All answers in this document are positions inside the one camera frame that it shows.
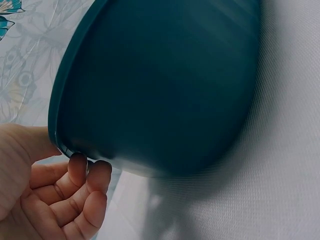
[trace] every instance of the finger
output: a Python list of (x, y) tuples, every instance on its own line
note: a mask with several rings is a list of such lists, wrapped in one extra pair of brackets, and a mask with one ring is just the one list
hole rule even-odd
[(68, 199), (86, 182), (87, 158), (82, 154), (71, 156), (67, 172), (52, 185), (34, 189), (33, 192), (46, 204), (51, 205)]
[(87, 197), (91, 193), (98, 191), (105, 194), (107, 192), (111, 172), (112, 168), (109, 163), (95, 162), (86, 178), (86, 183), (74, 195), (50, 206), (60, 227), (73, 221), (83, 211)]
[(67, 240), (89, 240), (101, 228), (105, 219), (107, 196), (92, 192), (85, 201), (83, 212), (62, 228)]
[(68, 163), (60, 162), (54, 164), (33, 164), (31, 168), (30, 188), (54, 184), (68, 171)]
[(13, 123), (0, 125), (1, 142), (6, 143), (32, 165), (51, 156), (61, 155), (50, 142), (48, 128), (26, 127)]

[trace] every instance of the fingertip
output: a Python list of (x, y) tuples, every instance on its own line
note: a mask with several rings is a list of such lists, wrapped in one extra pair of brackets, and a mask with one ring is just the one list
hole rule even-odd
[(86, 182), (87, 158), (83, 154), (75, 153), (68, 163), (68, 174), (71, 181), (81, 187)]
[(100, 191), (106, 193), (111, 181), (112, 167), (106, 161), (96, 161), (86, 178), (90, 192)]

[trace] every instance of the white fabric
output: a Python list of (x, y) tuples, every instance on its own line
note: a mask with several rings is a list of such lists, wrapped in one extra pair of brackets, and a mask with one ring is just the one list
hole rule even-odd
[(320, 239), (320, 1), (261, 0), (254, 106), (217, 166), (123, 173), (98, 240)]

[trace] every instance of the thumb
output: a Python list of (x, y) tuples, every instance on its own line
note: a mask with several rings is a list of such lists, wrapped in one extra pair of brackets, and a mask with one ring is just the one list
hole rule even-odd
[(46, 126), (1, 124), (0, 143), (0, 147), (8, 145), (8, 148), (14, 149), (25, 160), (28, 160), (30, 165), (51, 156), (61, 155), (59, 150), (51, 143)]
[(60, 152), (51, 144), (47, 127), (0, 124), (0, 221), (26, 189), (31, 165), (54, 155)]

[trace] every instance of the bowl rim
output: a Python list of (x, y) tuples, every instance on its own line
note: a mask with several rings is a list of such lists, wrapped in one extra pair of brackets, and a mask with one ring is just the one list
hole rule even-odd
[(95, 23), (100, 12), (110, 2), (112, 2), (112, 0), (95, 0), (92, 3), (77, 26), (67, 46), (53, 83), (48, 111), (48, 134), (51, 142), (69, 158), (74, 152), (65, 146), (57, 130), (61, 99), (64, 95), (65, 85), (74, 65), (74, 61), (91, 26)]

